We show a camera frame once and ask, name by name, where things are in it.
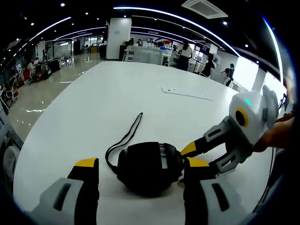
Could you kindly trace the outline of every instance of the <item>person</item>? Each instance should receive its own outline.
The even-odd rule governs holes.
[[[233,81],[233,73],[234,73],[234,65],[231,63],[229,68],[229,78],[230,80],[226,83],[226,86],[228,87],[231,81]]]
[[[193,49],[189,46],[188,41],[185,40],[184,44],[178,51],[179,59],[177,63],[177,69],[188,70],[188,60],[193,57]]]
[[[138,39],[137,44],[138,44],[139,47],[143,46],[143,43],[142,43],[141,39]]]
[[[30,71],[26,64],[24,64],[23,67],[24,67],[24,72],[23,72],[24,80],[28,80],[30,77]]]
[[[35,71],[35,65],[34,65],[34,59],[33,58],[31,58],[31,61],[28,64],[28,68],[29,68],[30,74],[33,74],[34,71]]]
[[[207,63],[205,64],[204,69],[202,70],[202,74],[204,74],[206,77],[210,76],[210,68],[215,68],[215,65],[213,64],[214,55],[212,53],[207,54]]]

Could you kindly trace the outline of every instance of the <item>ceiling light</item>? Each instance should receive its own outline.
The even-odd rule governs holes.
[[[41,32],[39,32],[36,36],[40,35],[41,33],[43,33],[44,31],[48,30],[49,28],[51,28],[51,27],[53,27],[53,26],[55,26],[55,25],[57,25],[57,24],[59,24],[59,23],[61,23],[61,22],[64,22],[65,20],[68,20],[68,19],[71,19],[71,17],[68,17],[68,18],[66,18],[66,19],[63,19],[63,20],[61,20],[61,21],[58,21],[58,22],[52,24],[51,26],[49,26],[49,27],[43,29]]]
[[[81,37],[81,36],[85,36],[85,35],[90,35],[92,33],[89,33],[89,34],[82,34],[82,35],[78,35],[78,36],[75,36],[75,37],[72,37],[72,38],[77,38],[77,37]]]
[[[64,45],[67,45],[67,44],[69,44],[69,42],[62,43],[62,44],[60,44],[60,46],[64,46]]]
[[[183,36],[180,36],[180,35],[177,35],[177,34],[173,34],[173,33],[167,32],[167,31],[163,31],[163,30],[157,30],[157,29],[146,28],[146,27],[132,27],[132,28],[140,28],[140,29],[154,30],[154,31],[158,31],[158,32],[163,32],[163,33],[167,33],[167,34],[175,35],[175,36],[178,36],[178,37],[180,37],[180,38],[183,38],[183,39],[189,40],[189,41],[191,41],[191,42],[193,42],[193,43],[197,43],[197,42],[195,42],[195,41],[193,41],[193,40],[191,40],[191,39],[188,39],[188,38],[186,38],[186,37],[183,37]]]
[[[273,43],[274,43],[274,46],[275,46],[277,60],[278,60],[278,65],[279,65],[279,72],[280,72],[280,83],[283,85],[283,67],[282,67],[282,61],[281,61],[279,46],[278,46],[277,40],[275,38],[275,35],[274,35],[271,27],[269,26],[267,20],[264,17],[263,17],[263,20],[264,20],[265,24],[268,27],[269,33],[270,33],[270,35],[272,37],[272,40],[273,40]]]
[[[174,38],[170,38],[170,37],[166,37],[166,36],[161,36],[161,35],[157,35],[157,34],[149,34],[149,33],[143,33],[143,32],[133,32],[133,31],[131,31],[130,33],[146,34],[146,35],[151,35],[151,36],[154,35],[154,36],[158,36],[158,37],[161,37],[161,38],[165,38],[165,39],[169,39],[169,40],[174,40],[174,41],[183,43],[182,41],[176,40],[176,39],[174,39]]]
[[[60,36],[60,37],[56,38],[55,40],[60,39],[60,38],[63,38],[63,37],[68,36],[68,35],[71,35],[71,34],[79,33],[79,32],[82,32],[82,31],[86,31],[86,30],[94,30],[94,29],[100,29],[100,28],[106,28],[106,27],[95,27],[95,28],[90,28],[90,29],[85,29],[85,30],[75,31],[75,32],[73,32],[73,33],[69,33],[69,34]]]
[[[191,21],[191,20],[188,20],[186,18],[183,18],[181,16],[178,16],[178,15],[175,15],[175,14],[172,14],[172,13],[167,13],[167,12],[164,12],[164,11],[160,11],[160,10],[156,10],[156,9],[151,9],[151,8],[141,8],[141,7],[114,7],[113,9],[138,9],[138,10],[146,10],[146,11],[152,11],[152,12],[156,12],[156,13],[162,13],[162,14],[165,14],[165,15],[169,15],[169,16],[173,16],[173,17],[176,17],[178,19],[181,19],[183,21],[186,21],[194,26],[197,26],[199,27],[200,29],[208,32],[209,34],[211,34],[212,36],[214,36],[215,38],[217,38],[218,40],[220,40],[223,44],[225,44],[227,47],[229,47],[237,56],[240,57],[240,54],[232,47],[230,46],[227,42],[225,42],[222,38],[220,38],[218,35],[214,34],[213,32],[211,32],[210,30],[206,29],[205,27]]]

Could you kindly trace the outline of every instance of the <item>black strap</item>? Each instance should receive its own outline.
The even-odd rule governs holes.
[[[108,160],[109,154],[110,154],[114,149],[116,149],[116,148],[118,148],[118,147],[122,147],[122,146],[124,146],[125,144],[127,144],[127,143],[134,137],[135,132],[136,132],[136,130],[137,130],[137,128],[138,128],[138,126],[139,126],[139,124],[140,124],[140,122],[141,122],[142,116],[143,116],[143,113],[141,112],[141,113],[136,117],[134,123],[131,125],[131,128],[130,128],[130,130],[128,131],[128,133],[125,134],[124,137],[123,137],[118,143],[116,143],[116,144],[112,145],[111,147],[109,147],[109,148],[107,149],[106,153],[105,153],[105,160],[106,160],[106,163],[108,164],[108,166],[112,169],[112,171],[113,171],[115,174],[117,174],[117,169],[118,169],[118,167],[115,166],[115,165],[112,165],[112,164],[109,162],[109,160]],[[134,130],[133,134],[130,136],[130,138],[129,138],[124,144],[119,145],[122,141],[125,140],[125,138],[127,138],[127,137],[130,135],[131,130],[132,130],[132,128],[134,127],[134,125],[135,125],[135,123],[136,123],[137,121],[138,121],[138,123],[137,123],[137,125],[136,125],[136,127],[135,127],[135,130]]]

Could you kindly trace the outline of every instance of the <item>white pillar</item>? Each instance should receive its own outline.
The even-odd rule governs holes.
[[[205,43],[206,46],[208,46],[210,48],[210,53],[215,53],[217,54],[217,51],[218,51],[218,47],[215,46],[214,44],[212,43]]]
[[[43,50],[45,49],[45,41],[40,41],[36,45],[36,57],[38,57],[39,60],[43,60]]]
[[[129,41],[131,18],[111,18],[108,30],[106,58],[117,60],[120,53],[120,45],[123,41]]]
[[[256,78],[254,80],[254,84],[251,90],[261,91],[265,77],[266,77],[266,72],[258,68]]]

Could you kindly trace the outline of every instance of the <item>led strip light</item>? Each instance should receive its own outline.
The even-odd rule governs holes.
[[[58,22],[52,24],[51,26],[49,26],[49,27],[43,29],[43,30],[42,30],[41,32],[39,32],[36,36],[34,36],[32,39],[34,39],[35,37],[37,37],[38,35],[40,35],[40,34],[43,33],[44,31],[48,30],[49,28],[51,28],[51,27],[53,27],[53,26],[55,26],[55,25],[57,25],[57,24],[59,24],[59,23],[61,23],[61,22],[64,22],[64,21],[66,21],[66,20],[68,20],[68,19],[71,19],[71,17],[68,17],[68,18],[63,19],[63,20],[61,20],[61,21],[58,21]]]
[[[174,38],[170,38],[170,37],[165,37],[165,36],[161,36],[161,35],[158,35],[158,34],[149,34],[149,33],[144,33],[144,32],[135,32],[135,31],[131,31],[130,33],[136,33],[136,34],[147,34],[148,36],[158,36],[158,37],[161,37],[161,38],[166,38],[166,39],[169,39],[169,40],[174,40],[174,41],[177,41],[177,42],[180,42],[180,43],[183,43],[182,41],[179,41],[179,40],[176,40]]]
[[[68,36],[68,35],[71,35],[71,34],[79,33],[79,32],[82,32],[82,31],[94,30],[94,29],[100,29],[100,28],[106,28],[106,27],[95,27],[95,28],[89,28],[89,29],[85,29],[85,30],[79,30],[79,31],[76,31],[76,32],[73,32],[73,33],[69,33],[69,34],[60,36],[60,37],[56,38],[55,40],[63,38],[63,37]]]
[[[75,36],[75,37],[72,37],[72,38],[77,38],[77,37],[81,37],[81,36],[85,36],[85,35],[90,35],[92,33],[89,33],[89,34],[82,34],[82,35],[78,35],[78,36]]]
[[[165,15],[169,15],[169,16],[173,16],[177,19],[180,19],[180,20],[183,20],[183,21],[186,21],[196,27],[199,27],[200,29],[208,32],[209,34],[211,34],[212,36],[214,36],[215,38],[217,38],[218,40],[220,40],[221,42],[223,42],[227,47],[229,47],[235,54],[237,54],[237,56],[240,57],[240,54],[234,49],[232,48],[227,42],[225,42],[222,38],[220,38],[219,36],[217,36],[216,34],[214,34],[213,32],[211,32],[210,30],[206,29],[205,27],[191,21],[191,20],[188,20],[186,18],[183,18],[181,16],[178,16],[178,15],[175,15],[175,14],[172,14],[172,13],[168,13],[168,12],[164,12],[164,11],[160,11],[160,10],[156,10],[156,9],[151,9],[151,8],[141,8],[141,7],[114,7],[113,9],[137,9],[137,10],[145,10],[145,11],[152,11],[152,12],[156,12],[156,13],[162,13],[162,14],[165,14]]]
[[[147,19],[152,19],[152,20],[157,19],[157,20],[159,20],[159,21],[163,21],[163,22],[166,22],[166,23],[172,23],[172,24],[174,24],[174,25],[176,25],[176,26],[180,26],[181,28],[183,27],[182,25],[177,24],[177,23],[174,23],[174,22],[171,22],[171,21],[162,20],[162,19],[159,19],[159,18],[154,18],[154,17],[149,17],[149,16],[132,15],[132,17],[141,17],[141,18],[147,18]],[[185,27],[185,29],[186,29],[186,30],[190,30],[191,32],[197,34],[198,36],[200,36],[200,37],[202,37],[202,38],[205,38],[205,39],[209,40],[211,43],[215,44],[215,46],[217,46],[218,48],[224,50],[224,48],[221,47],[220,44],[216,43],[215,41],[211,40],[210,38],[206,37],[205,35],[200,34],[200,33],[196,32],[196,31],[194,31],[194,30],[192,30],[192,29],[190,29],[190,28],[188,28],[188,27]]]
[[[163,33],[171,34],[171,35],[174,35],[174,36],[178,36],[178,37],[180,37],[180,38],[186,39],[186,40],[188,40],[188,41],[190,41],[190,42],[193,42],[193,43],[197,43],[197,42],[195,42],[195,41],[193,41],[193,40],[191,40],[191,39],[188,39],[188,38],[186,38],[186,37],[179,36],[179,35],[177,35],[177,34],[173,34],[173,33],[167,32],[167,31],[163,31],[163,30],[156,30],[156,29],[146,28],[146,27],[131,27],[131,28],[140,28],[140,29],[154,30],[154,31],[158,31],[158,32],[163,32]]]
[[[273,43],[274,43],[274,46],[275,46],[275,50],[276,50],[276,55],[277,55],[277,60],[278,60],[278,64],[279,64],[279,72],[280,72],[280,82],[281,84],[283,85],[283,66],[282,66],[282,61],[281,61],[281,56],[280,56],[280,51],[279,51],[279,46],[278,46],[278,43],[276,41],[276,37],[271,29],[271,27],[269,26],[267,20],[263,17],[263,20],[264,22],[266,23],[267,27],[268,27],[268,30],[271,34],[271,37],[273,39]]]

